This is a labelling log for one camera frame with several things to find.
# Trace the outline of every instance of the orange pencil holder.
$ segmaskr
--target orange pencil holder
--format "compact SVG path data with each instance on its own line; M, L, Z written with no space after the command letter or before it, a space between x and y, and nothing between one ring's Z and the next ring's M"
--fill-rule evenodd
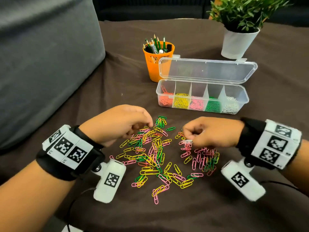
M145 54L145 59L146 59L147 68L149 72L149 77L154 82L159 82L159 80L162 79L162 77L160 77L160 74L159 74L159 59L162 57L172 58L174 54L175 46L170 42L165 42L165 45L168 45L168 44L172 45L172 50L168 53L163 53L163 54L150 54L146 52L143 48L143 52ZM168 62L164 62L164 63L171 64L171 60L168 60Z

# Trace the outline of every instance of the clear plastic box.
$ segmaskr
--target clear plastic box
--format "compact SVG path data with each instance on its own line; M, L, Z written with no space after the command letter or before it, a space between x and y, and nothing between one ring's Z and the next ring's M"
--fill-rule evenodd
M176 57L159 60L164 78L156 90L160 106L236 114L249 102L240 84L257 69L255 62Z

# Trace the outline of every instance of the dark brown tablecloth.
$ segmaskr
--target dark brown tablecloth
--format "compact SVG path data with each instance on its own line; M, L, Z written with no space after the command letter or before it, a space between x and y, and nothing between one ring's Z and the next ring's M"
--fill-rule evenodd
M175 54L182 58L223 59L220 55L224 28L209 20L164 20L100 23L106 46L106 58L68 101L31 137L10 153L0 156L1 180L20 171L35 155L52 132L63 124L75 125L120 104L145 107L154 119L168 117L172 144L164 147L165 163L178 164L184 175L191 167L183 164L177 132L188 121L199 116L237 119L247 116L272 119L303 131L309 138L309 28L265 24L244 55L257 62L258 69L243 84L250 101L233 115L163 108L155 93L157 84L150 81L142 52L145 38L155 33L172 42ZM106 156L121 153L118 141L104 152ZM140 166L133 164L110 204L93 199L87 192L74 203L72 225L95 231L308 231L309 199L281 185L265 184L266 195L255 203L245 199L220 173L230 159L239 160L235 148L221 149L218 169L210 177L196 179L187 189L175 184L159 194L155 205L152 189L162 182L150 176L137 189L131 183ZM256 167L252 175L258 180L288 182L278 171ZM98 177L89 174L79 180L60 207L57 215L66 214L69 203L82 190L97 184Z

